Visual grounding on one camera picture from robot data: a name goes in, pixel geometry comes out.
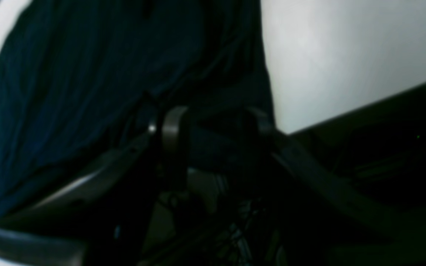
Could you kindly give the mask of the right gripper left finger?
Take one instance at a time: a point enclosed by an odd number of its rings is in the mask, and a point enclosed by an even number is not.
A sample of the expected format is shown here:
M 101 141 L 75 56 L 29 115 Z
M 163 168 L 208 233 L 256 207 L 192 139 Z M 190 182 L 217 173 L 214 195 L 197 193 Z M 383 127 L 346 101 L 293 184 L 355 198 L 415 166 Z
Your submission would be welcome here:
M 133 265 L 162 190 L 186 187 L 189 114 L 177 106 L 65 184 L 0 219 L 0 260 L 38 266 Z

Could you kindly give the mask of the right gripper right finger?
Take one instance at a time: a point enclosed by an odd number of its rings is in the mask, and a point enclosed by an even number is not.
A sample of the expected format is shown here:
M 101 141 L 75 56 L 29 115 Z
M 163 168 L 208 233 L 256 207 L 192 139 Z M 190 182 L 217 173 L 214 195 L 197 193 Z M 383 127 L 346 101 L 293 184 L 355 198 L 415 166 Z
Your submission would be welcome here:
M 301 147 L 274 128 L 265 113 L 256 108 L 246 110 L 247 135 L 253 138 L 259 153 L 265 157 L 275 197 L 295 204 L 301 211 L 294 229 L 303 232 L 296 237 L 298 246 L 306 241 L 319 244 L 313 230 L 321 226 L 332 233 L 326 223 L 342 219 L 351 228 L 384 244 L 335 246 L 314 256 L 326 266 L 419 266 L 426 263 L 426 224 L 401 216 L 374 202 L 323 170 Z

